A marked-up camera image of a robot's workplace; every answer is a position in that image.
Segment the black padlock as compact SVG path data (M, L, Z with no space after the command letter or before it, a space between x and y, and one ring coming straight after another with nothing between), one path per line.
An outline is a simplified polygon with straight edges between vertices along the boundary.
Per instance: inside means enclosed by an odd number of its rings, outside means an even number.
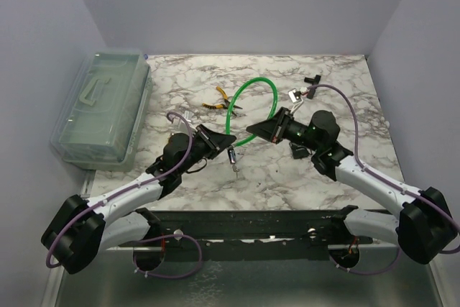
M311 152L308 148L292 142L290 143L290 150L294 160L302 160L311 156Z

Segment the small silver key bunch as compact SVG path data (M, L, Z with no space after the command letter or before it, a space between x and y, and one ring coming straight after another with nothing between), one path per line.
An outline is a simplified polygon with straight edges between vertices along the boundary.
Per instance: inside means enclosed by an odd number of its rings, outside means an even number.
M232 166L233 172L236 174L236 177L238 177L239 176L239 169L238 169L237 165L232 164L231 166Z

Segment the green cable lock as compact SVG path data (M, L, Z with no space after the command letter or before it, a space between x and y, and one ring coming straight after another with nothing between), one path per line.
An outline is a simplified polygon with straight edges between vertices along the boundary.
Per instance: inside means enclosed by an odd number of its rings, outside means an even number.
M250 81L247 81L246 83L244 83L238 89L238 91L235 93L235 95L233 96L232 100L230 101L230 105L229 105L229 108L227 109L227 114L226 114L226 123L225 123L225 133L226 134L230 134L231 115L232 115L232 111L234 110L236 100L249 86L251 86L252 84L255 84L255 83L266 83L271 88L271 90L272 90L272 105L271 105L271 109L270 109L270 112L269 112L267 118L269 119L269 118L273 117L273 115L275 114L275 111L276 111L276 108L277 108L277 102L278 102L278 92L277 92L277 88L276 88L275 84L270 79L265 78L265 77L253 78ZM233 145L229 146L229 148L227 149L227 154L228 154L228 157L229 157L230 165L236 164L236 153L235 153Z

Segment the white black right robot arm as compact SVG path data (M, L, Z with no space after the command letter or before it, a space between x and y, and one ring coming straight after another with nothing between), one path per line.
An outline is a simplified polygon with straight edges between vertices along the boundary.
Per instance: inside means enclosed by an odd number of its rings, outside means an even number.
M334 181L348 185L383 206L386 214L352 209L331 225L341 244L355 236L393 243L412 260L428 264L459 235L443 194L420 190L358 162L337 140L340 127L330 111L316 111L309 124L297 122L286 108L272 118L247 127L250 134L277 144L284 139L313 151L313 167Z

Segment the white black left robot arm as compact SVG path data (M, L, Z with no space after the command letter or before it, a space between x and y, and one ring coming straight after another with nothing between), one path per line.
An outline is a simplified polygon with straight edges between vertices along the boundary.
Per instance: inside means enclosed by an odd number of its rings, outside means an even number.
M172 193L195 164L214 159L235 141L234 135L199 125L195 131L173 134L162 155L126 185L93 198L68 197L42 235L45 264L75 274L104 249L136 241L153 245L159 228L139 207Z

